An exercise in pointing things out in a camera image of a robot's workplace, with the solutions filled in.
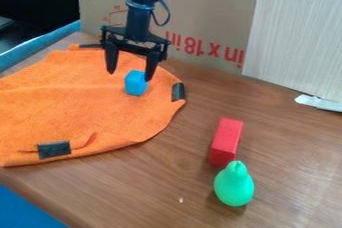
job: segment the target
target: red rectangular block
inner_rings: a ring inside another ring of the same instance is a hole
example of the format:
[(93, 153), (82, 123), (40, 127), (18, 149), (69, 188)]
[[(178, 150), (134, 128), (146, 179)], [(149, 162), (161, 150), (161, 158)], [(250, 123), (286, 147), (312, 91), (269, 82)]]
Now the red rectangular block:
[(211, 143), (209, 163), (218, 167), (225, 167), (235, 159), (240, 141), (243, 122), (228, 118), (221, 118)]

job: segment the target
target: wire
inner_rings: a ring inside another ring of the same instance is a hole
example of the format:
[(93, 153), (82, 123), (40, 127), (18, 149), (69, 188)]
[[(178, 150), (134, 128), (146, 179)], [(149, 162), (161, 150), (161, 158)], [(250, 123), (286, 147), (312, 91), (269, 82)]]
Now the wire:
[(165, 26), (170, 21), (171, 11), (170, 11), (169, 7), (167, 6), (167, 4), (164, 2), (164, 0), (158, 0), (158, 1), (163, 6), (163, 8), (167, 11), (167, 18), (163, 23), (158, 22), (154, 11), (152, 11), (152, 17), (153, 17), (154, 23), (161, 27), (161, 26)]

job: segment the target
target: orange towel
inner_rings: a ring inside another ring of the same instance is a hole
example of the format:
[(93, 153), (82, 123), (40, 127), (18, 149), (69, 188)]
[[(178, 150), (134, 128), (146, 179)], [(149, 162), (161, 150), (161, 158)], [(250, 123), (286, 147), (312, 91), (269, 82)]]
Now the orange towel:
[[(0, 165), (74, 158), (146, 141), (162, 131), (185, 100), (171, 101), (179, 80), (157, 68), (141, 97), (124, 93), (123, 78), (145, 60), (121, 52), (109, 75), (104, 51), (54, 51), (0, 80)], [(40, 159), (38, 145), (68, 141), (71, 153)]]

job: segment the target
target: wooden board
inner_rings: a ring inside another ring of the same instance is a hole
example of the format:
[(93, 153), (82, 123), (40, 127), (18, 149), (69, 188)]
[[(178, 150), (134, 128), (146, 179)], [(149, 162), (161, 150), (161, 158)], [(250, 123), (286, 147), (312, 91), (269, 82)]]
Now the wooden board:
[(342, 102), (342, 0), (258, 0), (243, 74)]

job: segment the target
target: wooden tabletop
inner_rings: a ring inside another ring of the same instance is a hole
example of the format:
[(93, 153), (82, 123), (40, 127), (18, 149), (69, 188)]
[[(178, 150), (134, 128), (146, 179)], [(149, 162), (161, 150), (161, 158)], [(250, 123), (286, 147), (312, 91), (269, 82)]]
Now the wooden tabletop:
[[(71, 35), (3, 75), (95, 41)], [(298, 105), (299, 93), (282, 87), (172, 59), (161, 66), (188, 100), (163, 132), (110, 153), (0, 169), (1, 182), (72, 227), (341, 227), (341, 114)], [(221, 116), (245, 123), (238, 159), (256, 186), (246, 207), (213, 194), (219, 170), (207, 156)]]

